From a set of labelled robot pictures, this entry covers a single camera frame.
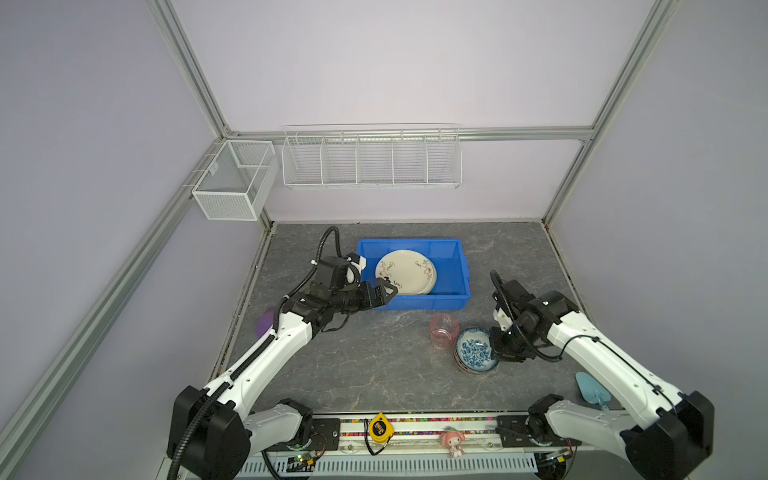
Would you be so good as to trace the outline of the yellow tape measure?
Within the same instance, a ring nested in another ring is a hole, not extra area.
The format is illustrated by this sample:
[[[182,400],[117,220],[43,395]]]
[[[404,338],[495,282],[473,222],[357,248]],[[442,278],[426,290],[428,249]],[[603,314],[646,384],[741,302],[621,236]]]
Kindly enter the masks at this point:
[[[394,437],[395,430],[389,419],[378,413],[372,419],[364,418],[364,443],[371,456],[381,454]]]

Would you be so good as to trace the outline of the blue plastic bin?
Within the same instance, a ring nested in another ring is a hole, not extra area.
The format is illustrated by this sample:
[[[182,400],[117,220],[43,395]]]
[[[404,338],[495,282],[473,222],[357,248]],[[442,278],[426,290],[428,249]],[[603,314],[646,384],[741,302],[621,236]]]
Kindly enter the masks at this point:
[[[367,259],[361,274],[363,281],[375,284],[375,268],[386,254],[396,250],[417,251],[430,259],[437,269],[437,283],[427,295],[397,295],[384,310],[459,310],[471,297],[469,266],[461,241],[445,238],[362,239],[357,254]]]

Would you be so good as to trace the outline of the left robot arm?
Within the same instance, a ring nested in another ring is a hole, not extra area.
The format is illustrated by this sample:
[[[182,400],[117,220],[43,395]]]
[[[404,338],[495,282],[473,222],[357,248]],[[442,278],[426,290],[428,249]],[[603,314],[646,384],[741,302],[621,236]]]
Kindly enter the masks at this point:
[[[282,367],[313,338],[345,317],[387,305],[398,293],[388,278],[365,281],[364,257],[316,251],[311,268],[283,295],[272,323],[234,364],[204,387],[186,387],[175,399],[167,476],[182,469],[202,479],[233,479],[254,452],[311,442],[312,410],[291,399],[256,412],[253,406]]]

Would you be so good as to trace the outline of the white mesh basket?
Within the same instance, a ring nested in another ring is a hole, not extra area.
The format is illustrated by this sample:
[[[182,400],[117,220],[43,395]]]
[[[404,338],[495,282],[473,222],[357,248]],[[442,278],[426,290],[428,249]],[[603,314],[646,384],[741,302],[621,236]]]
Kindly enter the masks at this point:
[[[192,194],[208,220],[258,221],[278,173],[272,142],[225,140]]]

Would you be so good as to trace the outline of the pink glass cup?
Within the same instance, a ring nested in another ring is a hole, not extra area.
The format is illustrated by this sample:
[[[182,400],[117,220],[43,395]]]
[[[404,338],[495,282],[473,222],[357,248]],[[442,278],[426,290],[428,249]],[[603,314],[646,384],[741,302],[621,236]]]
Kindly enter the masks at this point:
[[[431,319],[429,332],[434,347],[439,349],[452,348],[460,333],[460,324],[452,315],[440,313]]]

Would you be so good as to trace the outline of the blue patterned bowl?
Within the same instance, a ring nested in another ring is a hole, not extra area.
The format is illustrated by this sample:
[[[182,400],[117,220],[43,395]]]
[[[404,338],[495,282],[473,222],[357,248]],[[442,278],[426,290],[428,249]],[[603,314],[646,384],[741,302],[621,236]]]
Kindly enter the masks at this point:
[[[490,331],[480,327],[462,330],[454,343],[454,360],[463,371],[482,375],[492,372],[499,365],[491,347]]]

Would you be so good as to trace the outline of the purple silicone spatula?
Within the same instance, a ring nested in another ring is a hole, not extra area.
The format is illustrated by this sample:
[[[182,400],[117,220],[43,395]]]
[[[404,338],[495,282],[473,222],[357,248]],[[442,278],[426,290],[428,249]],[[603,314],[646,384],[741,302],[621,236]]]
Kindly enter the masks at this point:
[[[257,339],[263,337],[273,327],[274,309],[266,309],[257,319],[254,327],[254,333]]]

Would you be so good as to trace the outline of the teal plastic trowel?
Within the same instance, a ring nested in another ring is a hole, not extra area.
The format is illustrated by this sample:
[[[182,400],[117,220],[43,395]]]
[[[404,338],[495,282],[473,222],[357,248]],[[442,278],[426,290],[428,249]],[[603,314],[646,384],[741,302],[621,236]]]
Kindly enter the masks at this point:
[[[575,379],[579,391],[587,403],[597,405],[601,410],[608,410],[608,403],[612,396],[602,384],[586,372],[576,373]]]

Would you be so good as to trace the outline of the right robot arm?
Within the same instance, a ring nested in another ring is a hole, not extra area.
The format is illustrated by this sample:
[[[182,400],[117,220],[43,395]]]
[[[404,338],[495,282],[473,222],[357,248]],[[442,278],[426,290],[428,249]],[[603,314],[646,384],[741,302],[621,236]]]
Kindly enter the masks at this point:
[[[496,326],[493,355],[521,363],[557,363],[570,356],[623,407],[620,412],[577,405],[549,394],[528,410],[522,434],[544,444],[577,440],[626,460],[645,479],[684,479],[714,450],[713,403],[662,380],[603,334],[568,297],[541,296],[491,271]]]

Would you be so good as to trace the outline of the pink doll figurine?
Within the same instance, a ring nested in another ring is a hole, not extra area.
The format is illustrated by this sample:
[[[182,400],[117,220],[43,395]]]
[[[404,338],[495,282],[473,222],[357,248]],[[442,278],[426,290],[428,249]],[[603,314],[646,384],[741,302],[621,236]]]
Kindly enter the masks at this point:
[[[441,446],[448,450],[449,456],[453,459],[464,455],[463,443],[465,440],[465,434],[453,427],[447,427],[439,436]]]

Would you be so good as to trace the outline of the cream painted plate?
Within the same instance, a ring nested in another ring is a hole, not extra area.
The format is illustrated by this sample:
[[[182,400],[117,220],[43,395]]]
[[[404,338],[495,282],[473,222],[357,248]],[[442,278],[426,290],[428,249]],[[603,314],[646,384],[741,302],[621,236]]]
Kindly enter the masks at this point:
[[[382,257],[375,276],[387,279],[400,295],[427,295],[437,283],[437,269],[423,254],[413,250],[396,250]]]

